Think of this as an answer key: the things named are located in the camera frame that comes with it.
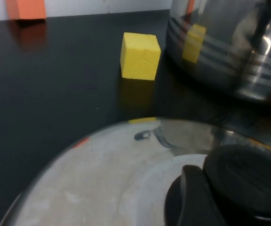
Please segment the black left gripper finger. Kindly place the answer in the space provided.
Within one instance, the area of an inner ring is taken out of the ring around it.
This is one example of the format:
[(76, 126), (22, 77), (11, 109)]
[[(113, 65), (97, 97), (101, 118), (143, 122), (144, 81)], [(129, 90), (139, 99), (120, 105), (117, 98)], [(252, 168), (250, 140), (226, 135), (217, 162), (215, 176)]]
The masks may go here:
[(165, 198), (167, 226), (221, 226), (223, 216), (213, 198), (203, 170), (194, 165), (182, 167)]

